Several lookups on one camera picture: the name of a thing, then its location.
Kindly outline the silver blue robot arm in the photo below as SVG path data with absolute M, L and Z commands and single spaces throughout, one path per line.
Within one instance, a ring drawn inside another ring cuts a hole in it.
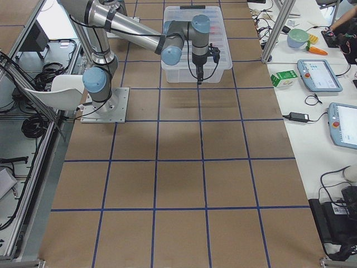
M 171 66 L 180 61 L 184 44 L 191 42 L 192 63 L 196 67 L 193 76 L 198 84 L 204 81 L 204 65 L 211 56 L 208 16 L 199 14 L 189 21 L 170 21 L 164 32 L 160 33 L 102 1 L 60 3 L 76 25 L 88 30 L 89 43 L 94 46 L 94 67 L 84 72 L 83 83 L 96 111 L 103 113 L 117 104 L 111 85 L 117 60 L 108 44 L 107 33 L 153 51 Z

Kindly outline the person hand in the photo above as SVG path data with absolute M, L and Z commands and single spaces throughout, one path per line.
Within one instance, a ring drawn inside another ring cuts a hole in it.
M 329 31 L 330 32 L 337 32 L 338 27 L 339 26 L 337 24 L 332 24 L 331 26 L 329 26 Z

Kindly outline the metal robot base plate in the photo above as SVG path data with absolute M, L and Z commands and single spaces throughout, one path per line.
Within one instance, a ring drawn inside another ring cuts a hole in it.
M 129 99 L 129 88 L 113 88 L 112 96 L 98 111 L 95 108 L 100 103 L 92 101 L 90 94 L 86 95 L 86 102 L 90 105 L 83 109 L 84 116 L 80 117 L 81 123 L 124 123 L 126 121 L 127 105 Z

